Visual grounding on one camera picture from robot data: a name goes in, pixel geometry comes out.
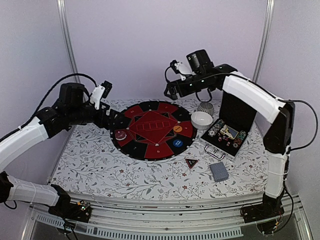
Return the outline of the orange big blind button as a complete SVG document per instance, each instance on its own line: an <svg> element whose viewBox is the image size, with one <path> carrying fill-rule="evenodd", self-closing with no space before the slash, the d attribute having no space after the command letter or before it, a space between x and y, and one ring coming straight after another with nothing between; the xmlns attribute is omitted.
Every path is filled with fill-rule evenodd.
<svg viewBox="0 0 320 240"><path fill-rule="evenodd" d="M183 131L183 127L180 126L180 125L175 125L175 126L173 127L173 131L174 131L175 133L180 133L180 132Z"/></svg>

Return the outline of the card deck in case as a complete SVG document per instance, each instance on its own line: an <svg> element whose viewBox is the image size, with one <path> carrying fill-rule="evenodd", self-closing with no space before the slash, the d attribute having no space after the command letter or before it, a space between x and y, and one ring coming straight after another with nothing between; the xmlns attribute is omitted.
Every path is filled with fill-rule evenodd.
<svg viewBox="0 0 320 240"><path fill-rule="evenodd" d="M220 130L220 133L222 133L224 136L226 136L232 140L234 140L237 137L237 135L239 134L239 132L237 130L233 129L232 127L230 127L226 124Z"/></svg>

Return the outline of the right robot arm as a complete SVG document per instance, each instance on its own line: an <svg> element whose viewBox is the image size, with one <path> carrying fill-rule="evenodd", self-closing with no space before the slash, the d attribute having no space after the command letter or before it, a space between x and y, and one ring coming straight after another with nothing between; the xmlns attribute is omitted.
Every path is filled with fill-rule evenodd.
<svg viewBox="0 0 320 240"><path fill-rule="evenodd" d="M269 218L278 210L276 200L280 200L285 192L292 151L294 103L269 93L229 64L214 65L204 49L188 54L186 59L188 66L177 60L170 62L169 68L180 78L166 81L166 97L177 100L203 89L208 93L218 89L223 96L235 99L237 106L246 107L243 113L259 113L271 124L263 137L264 149L268 154L267 183L263 194L265 202L258 208L262 218Z"/></svg>

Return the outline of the aluminium frame post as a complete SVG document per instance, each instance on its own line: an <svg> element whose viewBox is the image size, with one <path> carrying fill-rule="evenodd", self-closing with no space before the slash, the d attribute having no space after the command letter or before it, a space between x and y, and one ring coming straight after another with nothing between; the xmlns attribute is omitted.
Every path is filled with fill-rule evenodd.
<svg viewBox="0 0 320 240"><path fill-rule="evenodd" d="M266 1L266 11L264 17L264 24L262 30L262 37L260 41L260 47L258 51L258 56L252 76L252 80L257 83L261 74L263 61L265 57L265 53L267 50L268 39L271 32L273 14L274 14L275 0L267 0Z"/></svg>
<svg viewBox="0 0 320 240"><path fill-rule="evenodd" d="M57 11L58 11L62 36L63 36L63 40L64 40L66 52L67 52L69 65L72 73L77 73L78 68L76 64L76 59L73 51L72 40L71 40L71 35L70 35L70 30L68 25L66 3L64 0L57 0L56 3L57 3Z"/></svg>

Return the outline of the poker chip stack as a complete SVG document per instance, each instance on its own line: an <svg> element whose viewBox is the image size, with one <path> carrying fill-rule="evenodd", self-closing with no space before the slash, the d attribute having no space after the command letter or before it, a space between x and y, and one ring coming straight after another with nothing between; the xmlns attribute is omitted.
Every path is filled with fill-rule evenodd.
<svg viewBox="0 0 320 240"><path fill-rule="evenodd" d="M246 139L247 135L248 134L246 131L244 131L244 130L240 131L238 133L238 135L236 136L236 138L234 139L232 146L234 148L240 148L241 145L243 144L244 140Z"/></svg>
<svg viewBox="0 0 320 240"><path fill-rule="evenodd" d="M225 125L225 122L222 119L219 119L208 131L210 137L214 137L221 128Z"/></svg>

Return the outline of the grey striped ceramic mug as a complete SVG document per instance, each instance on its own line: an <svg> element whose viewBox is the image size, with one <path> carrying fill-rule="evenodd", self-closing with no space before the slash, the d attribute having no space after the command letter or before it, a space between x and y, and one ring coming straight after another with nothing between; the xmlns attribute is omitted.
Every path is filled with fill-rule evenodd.
<svg viewBox="0 0 320 240"><path fill-rule="evenodd" d="M210 116L214 115L214 105L210 102L200 102L197 109L198 112L204 112L209 114Z"/></svg>

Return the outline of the poker chip stack left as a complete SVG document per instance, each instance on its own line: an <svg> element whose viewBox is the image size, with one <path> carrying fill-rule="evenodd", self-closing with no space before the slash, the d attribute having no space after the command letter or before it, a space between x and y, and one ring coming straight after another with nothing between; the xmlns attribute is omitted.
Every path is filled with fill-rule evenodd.
<svg viewBox="0 0 320 240"><path fill-rule="evenodd" d="M219 119L208 131L210 137L214 137L221 128L225 125L225 122L222 119Z"/></svg>

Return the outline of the right aluminium frame post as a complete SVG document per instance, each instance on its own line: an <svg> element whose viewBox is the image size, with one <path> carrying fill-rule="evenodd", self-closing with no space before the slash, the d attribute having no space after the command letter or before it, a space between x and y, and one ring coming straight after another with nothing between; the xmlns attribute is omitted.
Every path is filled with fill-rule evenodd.
<svg viewBox="0 0 320 240"><path fill-rule="evenodd" d="M266 11L264 17L264 24L262 30L262 37L260 41L260 47L258 51L258 56L252 76L252 80L257 83L261 74L263 61L265 57L265 53L267 50L268 39L271 32L273 14L274 14L275 0L267 0L266 1Z"/></svg>

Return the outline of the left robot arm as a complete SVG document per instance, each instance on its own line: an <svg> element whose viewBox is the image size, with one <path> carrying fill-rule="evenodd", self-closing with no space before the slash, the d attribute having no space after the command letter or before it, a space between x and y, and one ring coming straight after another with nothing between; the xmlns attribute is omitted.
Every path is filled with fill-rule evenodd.
<svg viewBox="0 0 320 240"><path fill-rule="evenodd" d="M108 129L115 112L102 102L112 89L108 81L96 86L89 93L81 83L64 83L59 97L51 107L37 110L31 121L0 142L0 201L21 201L43 204L63 216L74 213L70 196L57 185L41 185L8 175L5 168L33 146L51 139L75 125L93 123Z"/></svg>

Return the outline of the blue small blind button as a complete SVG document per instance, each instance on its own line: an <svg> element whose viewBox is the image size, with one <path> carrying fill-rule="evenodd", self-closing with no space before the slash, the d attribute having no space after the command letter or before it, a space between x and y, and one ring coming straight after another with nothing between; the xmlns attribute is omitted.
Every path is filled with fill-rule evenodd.
<svg viewBox="0 0 320 240"><path fill-rule="evenodd" d="M172 142L172 145L176 148L180 148L183 146L183 141L181 139L175 139L173 142Z"/></svg>

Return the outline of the aluminium front rail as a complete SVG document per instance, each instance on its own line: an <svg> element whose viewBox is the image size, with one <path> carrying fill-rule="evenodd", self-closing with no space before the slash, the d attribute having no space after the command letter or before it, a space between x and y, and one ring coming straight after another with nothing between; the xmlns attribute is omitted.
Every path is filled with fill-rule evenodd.
<svg viewBox="0 0 320 240"><path fill-rule="evenodd" d="M22 232L24 240L314 240L297 194L282 198L284 214L275 233L260 232L275 217L245 222L244 207L262 201L260 193L196 200L134 200L89 196L89 221L64 221L33 204Z"/></svg>

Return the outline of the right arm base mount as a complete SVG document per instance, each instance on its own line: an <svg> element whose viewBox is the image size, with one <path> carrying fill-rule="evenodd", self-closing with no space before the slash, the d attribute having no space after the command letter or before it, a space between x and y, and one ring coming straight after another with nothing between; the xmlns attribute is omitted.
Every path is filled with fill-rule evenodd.
<svg viewBox="0 0 320 240"><path fill-rule="evenodd" d="M286 193L291 201L290 214L285 222L283 222L285 210L281 202L283 193ZM243 205L240 208L240 215L244 222L252 223L264 220L264 222L256 224L257 230L264 236L270 236L281 231L291 220L294 210L292 195L287 189L283 193L278 198L270 198L264 194L262 203Z"/></svg>

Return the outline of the clear red dealer button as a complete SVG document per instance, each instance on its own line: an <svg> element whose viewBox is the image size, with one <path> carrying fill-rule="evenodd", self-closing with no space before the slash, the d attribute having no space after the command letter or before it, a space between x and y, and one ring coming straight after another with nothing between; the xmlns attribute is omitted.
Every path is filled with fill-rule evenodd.
<svg viewBox="0 0 320 240"><path fill-rule="evenodd" d="M127 134L124 130L116 130L114 137L117 141L123 141L127 138Z"/></svg>

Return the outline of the poker chip stack right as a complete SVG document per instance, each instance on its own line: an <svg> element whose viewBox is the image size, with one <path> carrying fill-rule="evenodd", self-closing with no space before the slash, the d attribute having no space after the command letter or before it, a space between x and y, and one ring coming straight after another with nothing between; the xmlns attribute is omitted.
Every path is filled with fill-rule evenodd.
<svg viewBox="0 0 320 240"><path fill-rule="evenodd" d="M234 148L240 148L241 145L243 144L244 140L246 139L247 135L248 134L246 131L244 131L244 130L240 131L238 133L238 135L236 136L236 138L234 139L232 146Z"/></svg>

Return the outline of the white ceramic bowl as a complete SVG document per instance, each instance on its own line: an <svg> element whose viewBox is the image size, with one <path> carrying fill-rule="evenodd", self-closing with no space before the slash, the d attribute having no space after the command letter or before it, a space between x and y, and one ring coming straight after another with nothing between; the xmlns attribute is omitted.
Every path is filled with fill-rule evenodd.
<svg viewBox="0 0 320 240"><path fill-rule="evenodd" d="M191 114L191 124L200 131L207 130L213 123L213 117L203 111L195 111Z"/></svg>

